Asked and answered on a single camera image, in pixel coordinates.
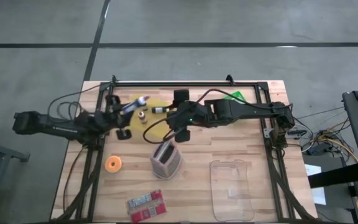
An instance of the clear plastic container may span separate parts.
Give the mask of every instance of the clear plastic container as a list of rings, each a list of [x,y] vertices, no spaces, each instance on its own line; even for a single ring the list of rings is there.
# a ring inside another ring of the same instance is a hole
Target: clear plastic container
[[[219,222],[248,222],[254,218],[247,181],[247,164],[213,161],[211,195],[215,219]]]

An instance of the concrete floor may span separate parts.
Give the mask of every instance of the concrete floor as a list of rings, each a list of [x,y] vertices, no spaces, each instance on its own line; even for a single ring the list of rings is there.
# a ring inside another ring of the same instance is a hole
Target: concrete floor
[[[0,0],[0,43],[92,42],[103,0]],[[113,0],[101,42],[358,42],[358,0]],[[0,49],[0,145],[13,161],[0,223],[48,220],[67,141],[12,131],[16,111],[46,111],[81,88],[90,49]],[[284,80],[294,115],[341,106],[358,90],[358,48],[99,49],[91,80]],[[339,111],[304,119],[318,124]],[[343,113],[319,128],[343,121]],[[342,134],[356,147],[350,129]],[[343,212],[324,212],[349,221]]]

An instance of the black clamp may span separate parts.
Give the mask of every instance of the black clamp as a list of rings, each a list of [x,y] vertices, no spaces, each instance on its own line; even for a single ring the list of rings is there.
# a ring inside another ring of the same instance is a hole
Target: black clamp
[[[236,83],[234,82],[233,77],[232,77],[231,75],[227,75],[226,81],[229,81],[229,83],[230,83],[232,86],[236,85]]]
[[[116,78],[115,75],[112,75],[112,79],[111,79],[111,85],[112,87],[115,87],[116,86],[116,83],[117,83],[118,79]]]
[[[265,91],[269,90],[269,84],[267,84],[267,82],[258,82],[258,87]]]

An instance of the wooden tabletop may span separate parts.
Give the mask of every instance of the wooden tabletop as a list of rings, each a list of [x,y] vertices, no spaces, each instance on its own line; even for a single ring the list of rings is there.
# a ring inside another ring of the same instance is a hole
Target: wooden tabletop
[[[269,85],[272,101],[288,104],[284,82],[281,80],[266,82]],[[84,82],[83,90],[99,83]],[[190,100],[197,100],[209,88],[211,87],[189,88]],[[151,98],[171,103],[173,90],[177,89],[180,89],[180,87],[123,87],[115,88],[114,94],[119,95],[124,103],[130,101],[133,95],[149,95]],[[233,86],[219,87],[219,89],[230,93],[240,91],[248,102],[256,103],[253,88]],[[80,97],[80,103],[86,110],[93,111],[96,106],[97,95],[97,88],[83,93]],[[223,94],[211,92],[205,100],[223,97]],[[139,138],[119,141],[115,132],[111,132],[104,147],[103,166],[100,173],[93,221],[129,222],[126,210],[127,200],[161,189],[168,212],[150,218],[147,220],[148,222],[217,222],[213,212],[209,165],[216,160],[224,162],[234,159],[242,160],[245,164],[244,189],[247,189],[247,205],[250,203],[253,210],[251,221],[277,221],[259,119],[240,120],[229,126],[211,129],[191,127],[190,130],[191,141],[176,143],[178,150],[182,153],[183,161],[178,172],[170,180],[158,179],[152,173],[149,157],[157,147],[156,145],[139,142]],[[63,188],[67,181],[68,171],[80,150],[81,145],[79,143],[74,141],[69,143],[51,218],[56,218],[63,212]],[[104,169],[104,162],[111,155],[119,156],[122,159],[122,168],[115,174],[108,173]],[[70,177],[66,207],[80,189],[85,158],[86,149],[81,153]],[[317,217],[299,147],[290,146],[286,148],[284,161],[291,191],[302,206],[311,215]],[[224,189],[225,186],[221,189],[223,195],[227,194]],[[280,198],[284,217],[288,217],[282,192]],[[89,198],[86,198],[85,201],[85,215],[88,209],[87,200]]]

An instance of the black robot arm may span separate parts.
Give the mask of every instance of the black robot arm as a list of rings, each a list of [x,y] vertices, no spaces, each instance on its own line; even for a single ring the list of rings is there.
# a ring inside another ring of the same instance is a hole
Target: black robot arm
[[[48,114],[40,114],[36,111],[16,113],[13,130],[17,134],[45,133],[64,137],[68,140],[77,140],[85,146],[94,144],[99,135],[105,134],[113,128],[120,129],[117,131],[119,139],[130,138],[131,133],[121,129],[130,124],[134,112],[122,113],[122,108],[125,105],[119,104],[118,96],[110,96],[106,100],[113,101],[110,104],[110,112],[89,113],[82,111],[73,120],[53,118]]]
[[[265,103],[241,103],[236,100],[205,100],[204,105],[194,101],[188,101],[188,97],[182,100],[174,100],[177,105],[176,111],[167,114],[167,123],[170,129],[176,132],[176,142],[190,140],[190,131],[187,126],[201,126],[214,128],[226,126],[238,119],[273,118],[273,129],[267,130],[265,135],[272,139],[272,146],[286,147],[285,134],[295,122],[289,106],[282,102]]]

